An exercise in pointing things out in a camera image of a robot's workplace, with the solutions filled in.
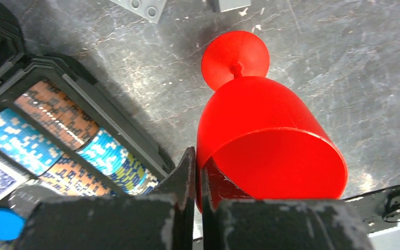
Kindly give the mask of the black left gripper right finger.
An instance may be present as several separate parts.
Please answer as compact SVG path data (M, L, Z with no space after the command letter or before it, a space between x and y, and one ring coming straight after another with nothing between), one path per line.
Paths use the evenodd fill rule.
M372 249L355 208L335 199L256 200L213 159L202 168L204 249Z

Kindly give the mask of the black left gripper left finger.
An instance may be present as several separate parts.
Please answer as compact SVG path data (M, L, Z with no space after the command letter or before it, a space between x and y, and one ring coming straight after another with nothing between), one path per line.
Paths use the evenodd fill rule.
M191 249L195 149L148 194L61 196L40 202L15 249Z

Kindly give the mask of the red plastic wine glass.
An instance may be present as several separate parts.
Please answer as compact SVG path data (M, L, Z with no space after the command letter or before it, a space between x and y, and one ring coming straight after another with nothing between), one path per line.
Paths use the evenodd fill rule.
M348 169L306 104L268 79L270 54L253 33L215 38L201 62L214 91L197 129L197 203L225 199L338 199Z

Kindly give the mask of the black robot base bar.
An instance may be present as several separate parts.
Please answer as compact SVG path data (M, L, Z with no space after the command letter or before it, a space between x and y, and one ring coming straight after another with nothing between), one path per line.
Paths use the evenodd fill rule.
M400 185L344 199L355 207L369 236L400 229Z

